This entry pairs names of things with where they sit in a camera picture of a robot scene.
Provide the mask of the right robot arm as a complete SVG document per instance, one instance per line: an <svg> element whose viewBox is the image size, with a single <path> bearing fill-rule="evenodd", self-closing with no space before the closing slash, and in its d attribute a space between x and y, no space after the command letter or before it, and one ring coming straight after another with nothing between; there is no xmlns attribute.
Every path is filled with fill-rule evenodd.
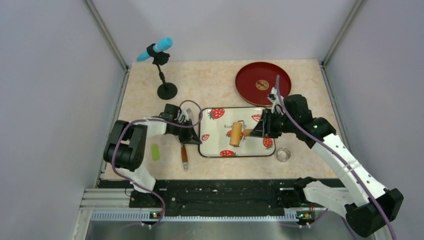
<svg viewBox="0 0 424 240"><path fill-rule="evenodd" d="M312 116L304 96L270 93L268 100L272 107L262 111L250 135L276 139L294 134L324 160L346 189L336 190L313 177L299 178L294 184L294 202L325 207L363 238L373 235L381 240L390 235L396 239L392 221L404 200L402 193L376 180L347 149L335 128L325 118Z"/></svg>

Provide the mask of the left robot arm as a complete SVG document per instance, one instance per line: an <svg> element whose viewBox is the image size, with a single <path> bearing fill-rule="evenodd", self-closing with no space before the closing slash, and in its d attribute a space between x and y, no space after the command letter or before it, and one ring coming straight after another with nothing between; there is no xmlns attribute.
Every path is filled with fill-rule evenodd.
<svg viewBox="0 0 424 240"><path fill-rule="evenodd" d="M117 120L108 136L103 151L103 160L112 166L118 176L128 180L141 200L149 207L160 202L160 193L155 190L156 179L142 166L147 138L172 135L181 145L201 145L189 113L180 106L167 103L158 116L134 120Z"/></svg>

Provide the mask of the strawberry pattern white tray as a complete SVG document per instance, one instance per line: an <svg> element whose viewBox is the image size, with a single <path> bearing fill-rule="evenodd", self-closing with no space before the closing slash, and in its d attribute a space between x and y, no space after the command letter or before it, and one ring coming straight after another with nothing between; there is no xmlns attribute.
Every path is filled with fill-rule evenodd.
<svg viewBox="0 0 424 240"><path fill-rule="evenodd" d="M206 158L268 157L276 150L272 138L245 136L240 133L239 146L231 146L234 122L243 123L242 131L253 129L261 118L262 107L209 107L202 110L199 125L199 154Z"/></svg>

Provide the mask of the wooden roller pin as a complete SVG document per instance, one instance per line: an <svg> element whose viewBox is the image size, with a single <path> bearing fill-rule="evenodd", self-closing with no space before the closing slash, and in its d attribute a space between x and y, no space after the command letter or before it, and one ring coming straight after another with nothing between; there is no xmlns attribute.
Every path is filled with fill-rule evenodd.
<svg viewBox="0 0 424 240"><path fill-rule="evenodd" d="M231 127L229 145L232 147L239 147L244 138L248 137L252 131L252 128L245 127L245 122L243 120L234 122Z"/></svg>

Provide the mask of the metal ring cutter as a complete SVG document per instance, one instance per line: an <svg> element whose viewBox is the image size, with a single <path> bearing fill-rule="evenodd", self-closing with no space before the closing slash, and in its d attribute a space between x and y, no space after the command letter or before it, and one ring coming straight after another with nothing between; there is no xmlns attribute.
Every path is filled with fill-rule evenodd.
<svg viewBox="0 0 424 240"><path fill-rule="evenodd" d="M285 147L277 149L275 153L276 159L281 163L287 162L291 158L291 156L291 151Z"/></svg>

